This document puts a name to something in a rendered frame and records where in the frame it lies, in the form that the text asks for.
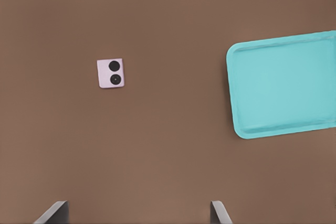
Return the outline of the pale lilac phone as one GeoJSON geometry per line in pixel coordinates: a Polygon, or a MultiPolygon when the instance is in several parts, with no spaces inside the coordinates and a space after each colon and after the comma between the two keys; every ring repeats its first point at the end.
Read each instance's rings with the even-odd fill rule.
{"type": "Polygon", "coordinates": [[[123,59],[97,60],[99,87],[102,89],[124,87],[123,59]]]}

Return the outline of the pale blue-green tray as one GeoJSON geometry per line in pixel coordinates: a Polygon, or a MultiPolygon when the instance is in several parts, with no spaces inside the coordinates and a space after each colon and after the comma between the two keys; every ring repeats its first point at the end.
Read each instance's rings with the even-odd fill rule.
{"type": "Polygon", "coordinates": [[[336,127],[336,30],[239,42],[226,64],[239,137],[336,127]]]}

